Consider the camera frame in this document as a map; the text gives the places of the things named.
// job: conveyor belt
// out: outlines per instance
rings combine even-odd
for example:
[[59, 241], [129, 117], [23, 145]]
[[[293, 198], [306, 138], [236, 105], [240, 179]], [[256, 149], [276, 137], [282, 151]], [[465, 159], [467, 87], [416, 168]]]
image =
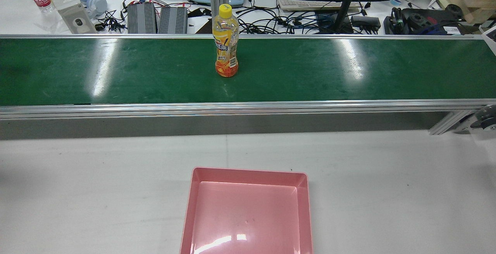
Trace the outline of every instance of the conveyor belt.
[[483, 40], [242, 39], [239, 72], [210, 39], [2, 38], [0, 105], [496, 98]]

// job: plastic tray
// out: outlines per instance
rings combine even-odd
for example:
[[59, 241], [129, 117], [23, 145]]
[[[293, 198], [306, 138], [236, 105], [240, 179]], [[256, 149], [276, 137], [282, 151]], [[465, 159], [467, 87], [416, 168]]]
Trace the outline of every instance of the plastic tray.
[[304, 173], [195, 168], [181, 254], [313, 254]]

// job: white table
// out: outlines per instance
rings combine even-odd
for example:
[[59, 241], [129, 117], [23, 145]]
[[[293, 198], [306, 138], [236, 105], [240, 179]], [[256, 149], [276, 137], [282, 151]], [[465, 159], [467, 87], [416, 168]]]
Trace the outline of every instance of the white table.
[[[32, 0], [2, 0], [0, 3], [0, 34], [70, 34], [69, 29], [62, 21], [60, 15], [54, 11], [48, 14], [43, 14], [37, 10], [36, 5]], [[108, 10], [117, 10], [116, 17], [119, 17], [118, 12], [122, 9], [123, 0], [107, 0]], [[181, 3], [187, 0], [161, 0], [166, 3]], [[256, 5], [264, 7], [274, 7], [276, 0], [255, 0]], [[245, 0], [245, 6], [249, 6], [250, 2]], [[192, 5], [191, 10], [202, 6]], [[371, 8], [367, 9], [370, 17], [378, 17], [382, 21], [389, 15], [392, 5], [389, 2], [372, 2]], [[290, 12], [280, 11], [282, 16], [287, 16]], [[267, 19], [271, 16], [265, 12], [257, 10], [245, 14], [242, 19], [246, 22], [252, 22], [258, 19]], [[188, 19], [188, 23], [192, 26], [188, 27], [188, 33], [195, 33], [206, 22], [208, 17], [193, 17]], [[286, 31], [285, 28], [278, 26], [279, 31]], [[301, 30], [297, 30], [296, 34], [301, 34]], [[381, 28], [379, 34], [383, 35], [384, 30]]]

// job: bottle cap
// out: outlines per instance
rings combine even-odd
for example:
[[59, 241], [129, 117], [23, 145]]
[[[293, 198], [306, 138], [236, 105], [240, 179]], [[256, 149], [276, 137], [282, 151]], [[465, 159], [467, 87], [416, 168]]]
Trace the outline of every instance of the bottle cap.
[[223, 19], [228, 19], [233, 14], [233, 9], [229, 4], [222, 4], [219, 6], [219, 15]]

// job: monitor stand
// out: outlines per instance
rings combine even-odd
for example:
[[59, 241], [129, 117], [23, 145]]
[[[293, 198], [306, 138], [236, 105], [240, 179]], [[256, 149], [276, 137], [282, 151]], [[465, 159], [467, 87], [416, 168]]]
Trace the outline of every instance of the monitor stand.
[[342, 3], [341, 3], [341, 8], [339, 9], [339, 12], [337, 14], [337, 17], [336, 17], [336, 21], [334, 23], [334, 25], [332, 26], [332, 31], [334, 31], [335, 33], [344, 33], [344, 34], [347, 34], [345, 32], [345, 25], [346, 25], [346, 21], [345, 22], [345, 18], [346, 16], [348, 15], [348, 10], [350, 8], [350, 4], [353, 0], [343, 0]]
[[[328, 10], [316, 10], [315, 16], [317, 17], [317, 25], [319, 26], [319, 32], [316, 34], [335, 34], [332, 25], [336, 23], [336, 18], [338, 16], [338, 12], [336, 10], [328, 11]], [[354, 30], [351, 26], [351, 21], [349, 17], [345, 17], [343, 21], [343, 25], [341, 27], [340, 32], [342, 34], [353, 34]]]

